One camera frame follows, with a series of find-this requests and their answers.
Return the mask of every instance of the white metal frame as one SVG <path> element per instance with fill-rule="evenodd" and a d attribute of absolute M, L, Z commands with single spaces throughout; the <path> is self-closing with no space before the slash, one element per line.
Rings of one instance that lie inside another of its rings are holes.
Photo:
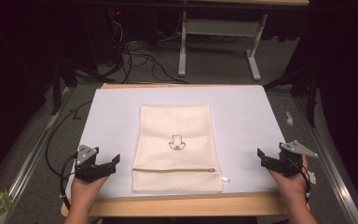
<path fill-rule="evenodd" d="M 182 16 L 182 45 L 179 56 L 179 77 L 186 75 L 186 35 L 232 35 L 250 36 L 254 38 L 251 49 L 246 50 L 246 56 L 251 67 L 253 79 L 259 81 L 260 73 L 255 62 L 255 51 L 257 50 L 260 37 L 266 25 L 267 14 L 262 15 L 260 21 L 217 21 L 188 19 L 184 11 Z"/>

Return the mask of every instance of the hand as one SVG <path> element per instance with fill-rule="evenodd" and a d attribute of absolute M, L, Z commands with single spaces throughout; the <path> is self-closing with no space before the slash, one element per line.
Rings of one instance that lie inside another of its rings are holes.
<path fill-rule="evenodd" d="M 308 162 L 305 156 L 302 156 L 303 166 L 308 169 Z M 306 182 L 301 174 L 285 177 L 275 171 L 268 170 L 278 184 L 278 189 L 282 195 L 284 203 L 290 203 L 294 198 L 306 195 Z"/>
<path fill-rule="evenodd" d="M 305 156 L 302 157 L 303 165 L 308 169 L 308 162 Z M 289 222 L 292 224 L 315 224 L 315 217 L 305 200 L 306 182 L 301 174 L 285 177 L 275 171 L 268 170 L 278 184 L 278 190 L 282 200 L 287 207 Z"/>
<path fill-rule="evenodd" d="M 108 177 L 97 179 L 92 183 L 74 178 L 71 186 L 71 210 L 65 223 L 88 223 L 92 204 Z"/>

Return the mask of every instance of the desk leg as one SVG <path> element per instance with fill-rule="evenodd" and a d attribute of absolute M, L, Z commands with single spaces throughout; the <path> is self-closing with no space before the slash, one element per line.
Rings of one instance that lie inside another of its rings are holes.
<path fill-rule="evenodd" d="M 184 11 L 182 14 L 182 46 L 179 55 L 179 77 L 186 75 L 186 21 L 187 13 Z"/>
<path fill-rule="evenodd" d="M 259 81 L 261 79 L 260 73 L 258 72 L 257 64 L 255 63 L 255 51 L 257 50 L 258 43 L 260 42 L 261 35 L 263 34 L 266 20 L 267 14 L 264 14 L 261 17 L 261 21 L 257 27 L 254 45 L 251 50 L 246 50 L 246 56 L 248 58 L 248 62 L 251 67 L 252 75 L 255 81 Z"/>

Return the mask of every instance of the cloth bag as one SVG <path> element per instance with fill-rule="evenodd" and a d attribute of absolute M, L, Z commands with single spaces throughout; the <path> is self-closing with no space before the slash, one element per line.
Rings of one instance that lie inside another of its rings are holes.
<path fill-rule="evenodd" d="M 134 191 L 223 190 L 208 105 L 143 105 Z"/>

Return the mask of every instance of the dark curtain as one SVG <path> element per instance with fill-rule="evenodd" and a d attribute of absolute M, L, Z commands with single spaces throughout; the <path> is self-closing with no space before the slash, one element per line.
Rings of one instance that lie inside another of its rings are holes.
<path fill-rule="evenodd" d="M 329 132 L 358 193 L 358 1 L 320 1 L 285 75 L 316 71 Z M 292 79 L 307 92 L 310 74 Z"/>
<path fill-rule="evenodd" d="M 45 102 L 50 72 L 31 4 L 0 1 L 0 163 Z"/>

